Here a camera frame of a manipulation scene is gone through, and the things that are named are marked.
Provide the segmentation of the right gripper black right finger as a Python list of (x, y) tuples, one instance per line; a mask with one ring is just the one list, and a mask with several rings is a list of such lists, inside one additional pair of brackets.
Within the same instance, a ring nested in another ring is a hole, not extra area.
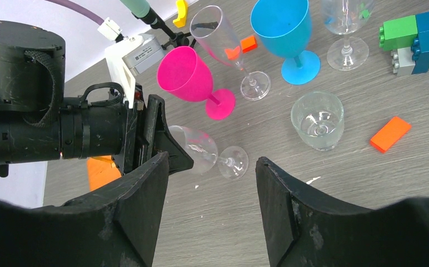
[(256, 163), (256, 181), (270, 266), (429, 266), (429, 197), (372, 210), (266, 157)]

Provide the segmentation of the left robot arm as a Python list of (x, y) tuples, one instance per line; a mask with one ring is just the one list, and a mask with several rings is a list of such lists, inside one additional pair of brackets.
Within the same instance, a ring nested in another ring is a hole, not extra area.
[(66, 43), (50, 31), (0, 21), (0, 177), (11, 164), (110, 156), (123, 175), (160, 152), (169, 173), (194, 161), (171, 135), (164, 99), (116, 82), (64, 96)]

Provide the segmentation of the blue plastic wine glass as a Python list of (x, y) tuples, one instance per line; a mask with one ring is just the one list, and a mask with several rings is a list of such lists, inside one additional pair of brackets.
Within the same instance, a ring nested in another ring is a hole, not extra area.
[(307, 50), (312, 37), (308, 0), (257, 1), (250, 23), (264, 47), (284, 59), (281, 75), (286, 82), (304, 85), (317, 76), (320, 59)]

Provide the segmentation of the pink plastic wine glass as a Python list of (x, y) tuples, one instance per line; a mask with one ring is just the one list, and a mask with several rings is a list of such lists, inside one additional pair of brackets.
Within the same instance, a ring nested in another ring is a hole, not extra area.
[(161, 89), (186, 102), (205, 102), (205, 112), (213, 120), (227, 118), (235, 109), (236, 97), (226, 88), (215, 90), (211, 70), (188, 46), (168, 52), (157, 70)]

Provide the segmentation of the clear wine glass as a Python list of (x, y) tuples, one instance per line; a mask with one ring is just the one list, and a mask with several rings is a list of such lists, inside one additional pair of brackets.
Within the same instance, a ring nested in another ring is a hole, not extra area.
[(343, 104), (329, 92), (309, 92), (293, 104), (291, 122), (308, 146), (318, 151), (334, 149), (345, 128)]
[(249, 158), (243, 148), (230, 146), (219, 152), (214, 139), (201, 130), (172, 125), (169, 131), (194, 161), (188, 172), (202, 175), (218, 166), (221, 175), (229, 180), (240, 179), (247, 172)]
[(341, 36), (327, 52), (328, 64), (338, 71), (351, 71), (363, 65), (369, 47), (352, 34), (369, 20), (375, 6), (374, 0), (322, 0), (323, 24), (333, 34)]
[(258, 101), (269, 93), (270, 77), (262, 71), (246, 70), (241, 40), (219, 6), (203, 7), (192, 18), (189, 29), (195, 40), (214, 59), (243, 73), (240, 92), (246, 100)]

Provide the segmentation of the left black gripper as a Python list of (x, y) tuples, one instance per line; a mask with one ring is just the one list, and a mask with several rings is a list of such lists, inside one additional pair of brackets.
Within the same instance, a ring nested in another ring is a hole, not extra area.
[(141, 85), (135, 85), (133, 96), (129, 108), (122, 87), (105, 82), (89, 86), (82, 96), (65, 97), (59, 110), (61, 158), (111, 156), (125, 175), (144, 159), (167, 152), (170, 175), (193, 168), (194, 160), (170, 133), (164, 99), (151, 94), (146, 108)]

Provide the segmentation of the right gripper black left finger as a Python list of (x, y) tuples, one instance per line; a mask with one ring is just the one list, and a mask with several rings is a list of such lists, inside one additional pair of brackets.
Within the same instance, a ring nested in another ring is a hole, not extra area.
[(168, 169), (163, 152), (62, 206), (0, 201), (0, 266), (151, 266)]

